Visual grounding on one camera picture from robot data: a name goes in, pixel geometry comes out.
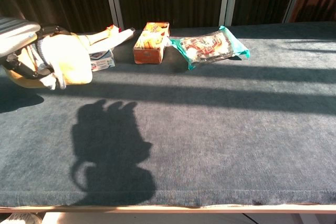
gray carpeted bench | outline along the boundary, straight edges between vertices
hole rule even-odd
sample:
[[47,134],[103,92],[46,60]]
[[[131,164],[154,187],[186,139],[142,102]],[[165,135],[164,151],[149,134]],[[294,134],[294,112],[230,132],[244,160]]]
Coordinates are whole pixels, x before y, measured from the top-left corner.
[[336,204],[336,23],[230,30],[250,59],[135,65],[135,37],[84,86],[1,70],[0,206]]

plastic food package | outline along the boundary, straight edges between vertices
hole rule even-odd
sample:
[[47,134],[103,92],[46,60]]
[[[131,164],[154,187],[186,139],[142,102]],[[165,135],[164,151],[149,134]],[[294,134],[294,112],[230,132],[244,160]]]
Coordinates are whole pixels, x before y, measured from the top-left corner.
[[188,68],[197,64],[214,62],[238,55],[250,57],[249,50],[227,29],[197,37],[170,38],[170,41],[188,62]]

strap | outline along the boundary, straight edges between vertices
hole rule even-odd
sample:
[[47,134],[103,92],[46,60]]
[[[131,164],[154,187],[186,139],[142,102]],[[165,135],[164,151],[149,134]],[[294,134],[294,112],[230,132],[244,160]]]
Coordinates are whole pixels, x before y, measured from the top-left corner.
[[[66,29],[60,26],[55,26],[55,25],[44,26],[38,32],[36,32],[37,40],[43,39],[44,37],[48,35],[53,36],[55,34],[71,35],[71,33],[67,31]],[[25,64],[20,62],[17,58],[16,52],[13,52],[9,54],[8,56],[1,57],[0,65],[3,65],[8,70],[12,70],[18,73],[19,75],[23,76],[26,79],[37,80],[37,79],[41,79],[45,77],[45,75],[39,74],[38,72],[31,70]]]
[[44,38],[48,35],[53,36],[55,34],[64,34],[64,35],[71,35],[71,33],[63,27],[55,26],[55,25],[48,25],[43,26],[37,34],[37,39]]
[[26,79],[37,80],[44,77],[44,75],[32,71],[29,67],[20,62],[17,58],[17,55],[14,53],[8,55],[7,60],[2,62],[2,64],[6,69],[12,70]]

floor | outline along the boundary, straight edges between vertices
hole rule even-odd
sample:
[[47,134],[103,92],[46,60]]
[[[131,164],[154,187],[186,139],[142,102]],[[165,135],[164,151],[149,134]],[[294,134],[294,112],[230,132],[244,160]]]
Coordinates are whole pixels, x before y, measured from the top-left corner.
[[[0,221],[6,217],[0,215]],[[297,214],[108,214],[48,212],[43,224],[336,224],[336,215]]]

snack box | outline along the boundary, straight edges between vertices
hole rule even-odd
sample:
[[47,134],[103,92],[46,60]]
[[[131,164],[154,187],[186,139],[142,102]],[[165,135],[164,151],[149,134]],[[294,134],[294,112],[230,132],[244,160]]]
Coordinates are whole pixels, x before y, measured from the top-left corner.
[[133,48],[135,63],[160,64],[168,37],[168,22],[148,22]]
[[92,72],[112,68],[116,65],[114,63],[114,57],[111,50],[90,54],[90,60]]

